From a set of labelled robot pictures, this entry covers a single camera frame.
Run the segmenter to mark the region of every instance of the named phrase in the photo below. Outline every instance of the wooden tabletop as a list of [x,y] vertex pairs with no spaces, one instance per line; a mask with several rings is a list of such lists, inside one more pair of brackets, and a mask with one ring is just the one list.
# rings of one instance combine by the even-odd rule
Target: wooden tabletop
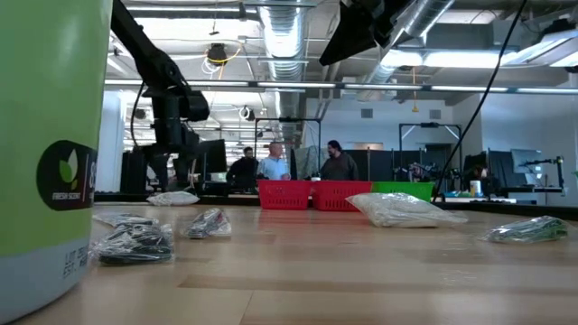
[[[207,207],[100,206],[178,226]],[[576,324],[578,244],[499,245],[516,217],[456,228],[372,227],[360,213],[225,207],[231,238],[176,237],[162,265],[93,266],[18,324]],[[110,230],[95,223],[93,237]]]

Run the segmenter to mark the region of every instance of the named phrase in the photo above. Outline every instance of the black robotic arm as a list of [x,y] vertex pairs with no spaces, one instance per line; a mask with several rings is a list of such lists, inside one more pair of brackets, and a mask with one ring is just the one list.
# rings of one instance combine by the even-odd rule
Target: black robotic arm
[[143,96],[153,101],[151,127],[156,143],[140,149],[165,189],[168,153],[178,153],[187,161],[194,159],[199,137],[187,122],[206,120],[209,104],[200,91],[191,90],[176,63],[153,45],[121,0],[113,0],[110,28],[135,59],[148,87]]

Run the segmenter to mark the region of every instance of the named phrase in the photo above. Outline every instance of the bald man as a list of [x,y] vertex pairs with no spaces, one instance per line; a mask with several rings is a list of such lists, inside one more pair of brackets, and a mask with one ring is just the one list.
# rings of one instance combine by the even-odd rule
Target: bald man
[[291,174],[287,169],[287,162],[281,159],[283,147],[280,143],[269,144],[269,156],[261,161],[257,169],[257,175],[263,174],[272,181],[291,180]]

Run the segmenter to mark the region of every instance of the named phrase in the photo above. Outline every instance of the man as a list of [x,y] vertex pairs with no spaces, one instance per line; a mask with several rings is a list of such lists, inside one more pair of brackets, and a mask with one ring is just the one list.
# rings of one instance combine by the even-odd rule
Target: man
[[291,174],[287,169],[287,162],[281,159],[283,147],[279,143],[269,144],[269,156],[261,161],[257,174],[272,181],[289,181]]
[[358,165],[350,155],[343,152],[340,143],[331,140],[327,143],[329,159],[323,164],[322,179],[328,181],[357,181]]
[[240,187],[255,186],[255,170],[259,162],[253,157],[253,148],[243,149],[243,158],[231,165],[227,172],[227,182]]

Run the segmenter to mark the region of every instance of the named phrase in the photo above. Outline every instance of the computer monitor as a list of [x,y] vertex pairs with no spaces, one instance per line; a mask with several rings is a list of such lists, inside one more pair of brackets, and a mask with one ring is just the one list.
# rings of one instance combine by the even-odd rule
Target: computer monitor
[[542,173],[542,167],[539,163],[529,164],[531,162],[541,161],[542,152],[539,150],[512,149],[512,160],[514,161],[514,172],[516,173]]
[[488,155],[481,152],[475,155],[468,154],[463,161],[463,173],[473,173],[477,168],[488,168]]
[[199,143],[194,172],[227,172],[225,140],[211,140]]

